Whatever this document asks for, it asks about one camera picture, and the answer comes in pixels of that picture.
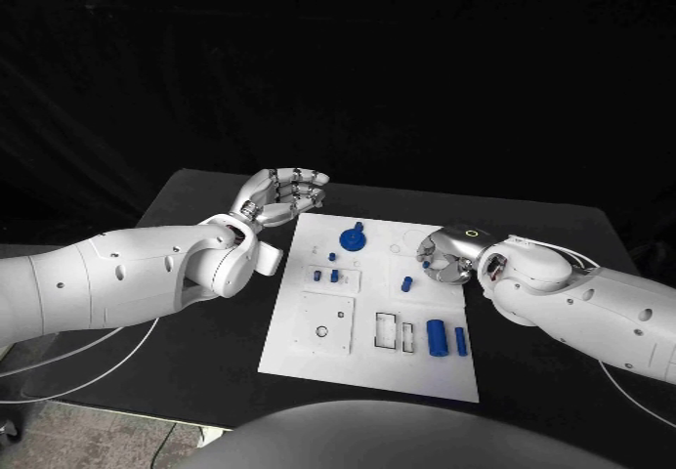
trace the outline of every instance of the robotic hand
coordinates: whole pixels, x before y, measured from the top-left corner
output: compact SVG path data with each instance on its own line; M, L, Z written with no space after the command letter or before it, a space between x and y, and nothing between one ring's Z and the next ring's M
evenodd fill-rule
M552 248L575 259L573 266ZM449 264L425 274L462 284L475 271L482 295L510 321L537 326L602 362L676 384L673 288L598 267L569 249L513 235L498 242L468 226L429 234L417 261L435 254Z
M229 213L195 226L99 234L37 256L0 261L0 346L63 330L121 327L178 312L275 274L281 251L257 241L321 206L328 176L263 169Z

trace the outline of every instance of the blue object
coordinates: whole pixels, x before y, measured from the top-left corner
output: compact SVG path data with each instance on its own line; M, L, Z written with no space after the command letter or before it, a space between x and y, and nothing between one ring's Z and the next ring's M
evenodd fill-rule
M464 343L464 331L461 327L455 328L455 340L458 342L458 355L461 357L466 356L466 344Z
M412 285L412 278L403 277L403 283L400 284L400 291L407 291Z
M340 246L347 251L357 251L366 244L361 222L355 222L354 228L344 230L340 235Z
M446 329L441 320L426 321L426 343L432 357L443 357L448 354Z

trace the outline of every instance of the white board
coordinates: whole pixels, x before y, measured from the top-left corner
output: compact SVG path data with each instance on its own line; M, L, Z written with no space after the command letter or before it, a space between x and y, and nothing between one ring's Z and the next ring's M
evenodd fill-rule
M348 252L340 247L338 236L355 222L363 224L366 245ZM381 220L299 215L260 372L478 402L461 286L432 280L415 260L419 241L438 229ZM328 260L331 252L337 254L334 261ZM334 283L332 269L340 275ZM315 270L321 272L317 282ZM407 292L400 291L403 277L412 278ZM374 346L377 313L396 315L393 350ZM387 319L380 322L380 333L392 334L390 317L380 319ZM428 352L429 320L443 321L449 349L445 357L432 357ZM455 327L464 329L465 357L458 355ZM392 344L390 335L381 343Z

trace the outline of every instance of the table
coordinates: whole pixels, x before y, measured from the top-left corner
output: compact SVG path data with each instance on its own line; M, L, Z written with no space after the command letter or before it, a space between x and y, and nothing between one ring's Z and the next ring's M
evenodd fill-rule
M181 170L170 178L138 227L194 225L226 212L249 176ZM523 235L563 245L601 265L637 270L602 212L589 207L330 183L319 213L428 225L468 223L498 238ZM260 232L288 249L295 222ZM154 334L99 382L63 400L203 425L233 428L276 410L317 402L374 399L435 405L485 415L603 455L629 467L671 464L676 430L626 401L593 359L534 327L507 321L464 286L479 403L257 373L283 261L273 277L257 274L230 299L191 305L161 318ZM24 393L43 397L97 376L126 355L149 323L37 370ZM100 331L59 335L48 355L89 343ZM660 415L676 420L676 387L611 369L622 387Z

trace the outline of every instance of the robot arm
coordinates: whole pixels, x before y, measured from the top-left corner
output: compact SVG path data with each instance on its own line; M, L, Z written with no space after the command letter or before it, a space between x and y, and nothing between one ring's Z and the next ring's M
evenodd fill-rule
M469 227L443 228L417 249L417 260L439 250L448 266L428 268L438 281L465 283L475 271L495 310L590 357L676 384L676 290L639 277L572 266L537 241L495 242Z
M321 206L328 176L262 170L226 215L195 226L99 234L37 256L0 261L0 346L63 330L121 327L229 298L253 271L270 276L281 251L257 241Z

